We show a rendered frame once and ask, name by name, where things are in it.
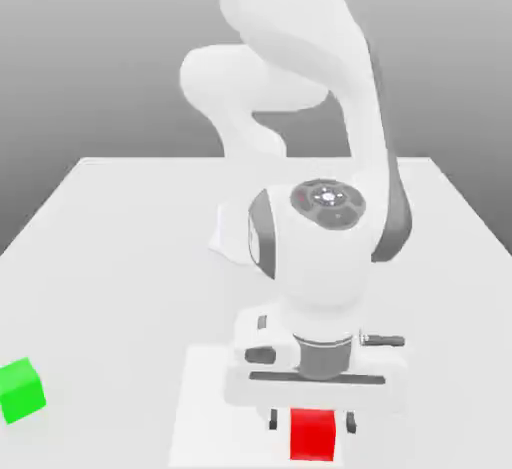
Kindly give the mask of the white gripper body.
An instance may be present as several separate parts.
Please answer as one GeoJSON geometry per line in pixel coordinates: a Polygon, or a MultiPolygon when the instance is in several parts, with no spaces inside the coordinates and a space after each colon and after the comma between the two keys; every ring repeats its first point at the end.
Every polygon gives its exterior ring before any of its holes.
{"type": "Polygon", "coordinates": [[[243,364],[229,352],[223,394],[242,407],[398,413],[407,402],[407,361],[392,351],[371,351],[334,379],[308,381],[294,371],[243,364]]]}

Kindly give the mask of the small red cube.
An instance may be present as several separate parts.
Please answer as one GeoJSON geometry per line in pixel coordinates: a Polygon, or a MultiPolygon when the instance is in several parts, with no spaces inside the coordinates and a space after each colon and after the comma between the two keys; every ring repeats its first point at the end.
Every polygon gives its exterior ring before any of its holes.
{"type": "Polygon", "coordinates": [[[290,410],[290,459],[332,462],[336,443],[335,413],[330,410],[290,410]]]}

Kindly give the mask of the small green cube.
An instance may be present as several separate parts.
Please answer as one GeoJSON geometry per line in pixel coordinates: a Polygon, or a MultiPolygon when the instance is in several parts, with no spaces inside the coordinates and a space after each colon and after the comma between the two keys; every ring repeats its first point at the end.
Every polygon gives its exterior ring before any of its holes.
{"type": "Polygon", "coordinates": [[[28,358],[0,368],[0,411],[13,424],[47,404],[41,379],[28,358]]]}

